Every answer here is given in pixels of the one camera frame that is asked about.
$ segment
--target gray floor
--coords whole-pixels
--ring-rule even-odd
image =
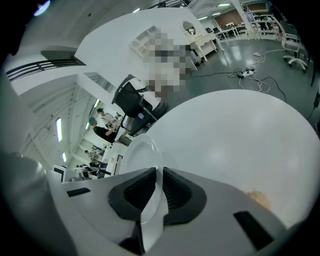
[[[239,79],[237,77],[230,78],[228,74],[195,76],[216,72],[232,72],[236,68],[242,69],[253,63],[252,60],[256,58],[253,53],[282,49],[279,41],[268,39],[225,41],[222,42],[222,46],[225,52],[218,51],[209,54],[207,56],[208,62],[202,63],[197,71],[192,72],[191,78],[185,81],[185,86],[180,86],[179,91],[169,91],[167,93],[165,101],[168,103],[170,110],[202,94],[228,89],[242,90],[239,86]],[[288,63],[283,59],[284,55],[288,54],[285,51],[267,53],[265,62],[254,65],[257,70],[254,77],[259,80],[266,77],[274,78],[285,93],[287,103],[307,118],[313,110],[314,99],[319,88],[319,78],[315,78],[313,87],[311,87],[313,63],[310,62],[306,73],[303,73],[302,68],[296,63],[289,67]],[[272,79],[267,79],[264,82],[270,85],[268,94],[284,101],[284,96]],[[257,82],[253,80],[242,79],[241,85],[248,90],[256,91],[259,89]],[[316,108],[309,122],[311,124],[316,123],[319,120],[319,116],[320,111]]]

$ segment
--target ceiling light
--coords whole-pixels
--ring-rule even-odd
[[[50,1],[46,1],[43,5],[38,4],[38,10],[33,14],[34,16],[39,16],[43,14],[49,7]]]
[[[62,156],[63,161],[64,161],[64,162],[66,162],[66,161],[67,161],[66,153],[65,153],[65,152],[63,152],[61,156]]]
[[[62,140],[62,129],[61,129],[61,118],[55,121],[56,134],[58,137],[58,142]]]
[[[95,102],[93,107],[95,108],[98,105],[98,103],[99,103],[99,99],[96,100],[96,102]]]

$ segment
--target metal railing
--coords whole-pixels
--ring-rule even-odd
[[[182,8],[186,7],[188,4],[190,4],[191,0],[166,0],[162,1],[160,3],[157,3],[148,9],[153,9],[153,8],[165,8],[165,7],[173,7],[173,8]]]
[[[38,72],[69,66],[85,66],[85,64],[76,58],[43,60],[13,68],[6,72],[6,75],[10,81],[13,81]]]

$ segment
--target power strip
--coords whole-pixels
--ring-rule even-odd
[[[251,70],[245,71],[245,72],[242,73],[242,75],[243,75],[244,77],[252,76],[253,74],[254,74],[254,73],[253,73]]]

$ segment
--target pixelated area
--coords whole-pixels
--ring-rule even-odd
[[[195,68],[187,46],[176,45],[166,33],[157,32],[145,47],[147,51],[143,61],[149,69],[149,89],[162,99],[166,99],[170,91],[179,92]]]

